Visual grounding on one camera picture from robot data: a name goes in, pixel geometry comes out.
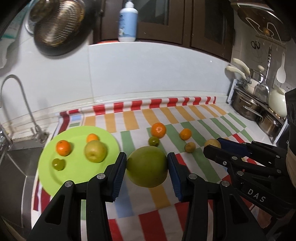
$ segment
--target cooking pot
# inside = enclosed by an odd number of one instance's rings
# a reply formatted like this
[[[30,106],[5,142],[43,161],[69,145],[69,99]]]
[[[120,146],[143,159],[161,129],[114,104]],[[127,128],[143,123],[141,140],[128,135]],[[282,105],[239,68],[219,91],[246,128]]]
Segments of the cooking pot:
[[[237,95],[233,101],[233,108],[237,113],[250,121],[263,118],[260,114],[262,107],[258,105],[255,100],[245,96],[239,91],[237,91]]]
[[[262,119],[257,121],[258,126],[269,137],[275,137],[281,127],[281,123],[268,112],[264,112],[262,117]]]
[[[268,99],[270,109],[282,118],[287,116],[285,93],[286,92],[282,88],[275,85],[271,90]]]

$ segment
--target green plate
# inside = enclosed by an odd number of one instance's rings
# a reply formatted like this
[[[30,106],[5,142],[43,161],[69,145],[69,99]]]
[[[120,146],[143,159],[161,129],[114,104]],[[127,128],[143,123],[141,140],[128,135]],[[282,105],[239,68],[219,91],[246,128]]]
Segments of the green plate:
[[[91,133],[96,134],[108,148],[106,158],[100,163],[90,162],[84,156],[86,137]],[[68,156],[60,156],[56,153],[55,147],[60,140],[71,143],[73,149]],[[115,163],[118,154],[118,143],[106,130],[95,126],[73,127],[57,135],[44,148],[38,163],[40,182],[45,191],[54,196],[65,181],[87,182],[98,173],[104,172],[108,165]],[[57,171],[52,167],[52,160],[55,158],[66,161],[64,170]]]

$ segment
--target orange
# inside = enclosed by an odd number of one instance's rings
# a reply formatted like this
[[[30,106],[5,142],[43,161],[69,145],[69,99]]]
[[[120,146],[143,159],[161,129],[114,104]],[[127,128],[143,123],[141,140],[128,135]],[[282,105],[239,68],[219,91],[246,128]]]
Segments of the orange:
[[[154,137],[163,138],[165,136],[165,133],[166,127],[162,123],[155,123],[151,127],[151,135],[153,135]]]
[[[180,138],[184,141],[188,140],[192,136],[192,133],[189,129],[185,128],[180,132]]]
[[[99,141],[100,138],[96,135],[96,134],[89,134],[86,138],[86,142],[90,142],[90,141]]]
[[[71,153],[71,144],[65,140],[60,140],[56,144],[56,152],[61,156],[67,156]]]

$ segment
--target sink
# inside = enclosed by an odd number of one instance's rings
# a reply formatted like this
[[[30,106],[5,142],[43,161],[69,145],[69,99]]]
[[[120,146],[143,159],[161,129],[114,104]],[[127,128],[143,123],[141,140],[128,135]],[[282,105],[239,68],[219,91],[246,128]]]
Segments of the sink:
[[[17,139],[0,159],[0,215],[25,239],[31,231],[31,197],[44,145]]]

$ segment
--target white spoon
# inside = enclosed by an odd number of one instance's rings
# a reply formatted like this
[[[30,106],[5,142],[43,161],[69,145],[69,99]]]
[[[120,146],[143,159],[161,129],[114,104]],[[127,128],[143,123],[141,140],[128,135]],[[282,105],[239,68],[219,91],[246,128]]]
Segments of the white spoon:
[[[281,56],[281,66],[276,73],[276,79],[280,83],[285,83],[286,81],[286,72],[285,72],[285,53],[283,52]]]

